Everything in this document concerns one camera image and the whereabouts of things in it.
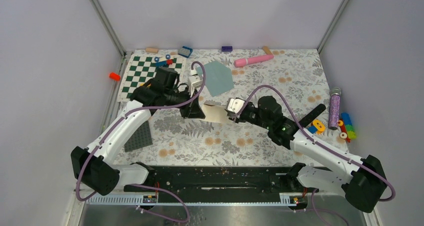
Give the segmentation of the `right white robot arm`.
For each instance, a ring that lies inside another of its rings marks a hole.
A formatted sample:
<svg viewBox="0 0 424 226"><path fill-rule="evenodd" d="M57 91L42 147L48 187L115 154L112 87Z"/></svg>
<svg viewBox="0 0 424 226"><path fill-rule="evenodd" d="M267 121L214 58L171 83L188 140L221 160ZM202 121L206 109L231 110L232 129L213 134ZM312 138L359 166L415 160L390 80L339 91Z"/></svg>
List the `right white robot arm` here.
<svg viewBox="0 0 424 226"><path fill-rule="evenodd" d="M263 96L257 105L230 98L225 110L236 123L250 123L267 130L273 143L299 152L325 167L315 169L304 163L292 166L287 187L299 192L304 187L324 190L344 197L353 207L371 213L387 188L381 161L344 152L316 137L302 125L284 116L273 96Z"/></svg>

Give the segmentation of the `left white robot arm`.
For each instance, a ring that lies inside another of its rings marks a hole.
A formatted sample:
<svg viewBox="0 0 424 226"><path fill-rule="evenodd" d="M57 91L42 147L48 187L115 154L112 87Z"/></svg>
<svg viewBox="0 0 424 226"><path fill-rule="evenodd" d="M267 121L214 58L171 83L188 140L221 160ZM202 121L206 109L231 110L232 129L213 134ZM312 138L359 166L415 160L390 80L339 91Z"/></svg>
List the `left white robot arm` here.
<svg viewBox="0 0 424 226"><path fill-rule="evenodd" d="M116 119L87 147L76 146L71 154L71 163L76 178L75 194L80 201L81 185L95 194L106 196L115 189L136 184L148 192L155 186L151 169L143 163L114 164L118 152L133 134L158 110L179 109L185 119L204 119L198 97L206 83L206 73L198 74L192 68L186 87L179 91L180 75L176 70L158 67L153 78L137 87L130 95Z"/></svg>

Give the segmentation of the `cream paper letter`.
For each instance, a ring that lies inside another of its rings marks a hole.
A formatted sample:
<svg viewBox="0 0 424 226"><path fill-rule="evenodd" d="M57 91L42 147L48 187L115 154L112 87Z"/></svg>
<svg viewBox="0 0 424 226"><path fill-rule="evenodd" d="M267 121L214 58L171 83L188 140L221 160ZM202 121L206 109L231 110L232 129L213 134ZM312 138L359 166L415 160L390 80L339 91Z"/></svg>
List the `cream paper letter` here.
<svg viewBox="0 0 424 226"><path fill-rule="evenodd" d="M219 124L227 124L231 122L227 116L226 108L222 105L204 103L201 109L205 115L203 121Z"/></svg>

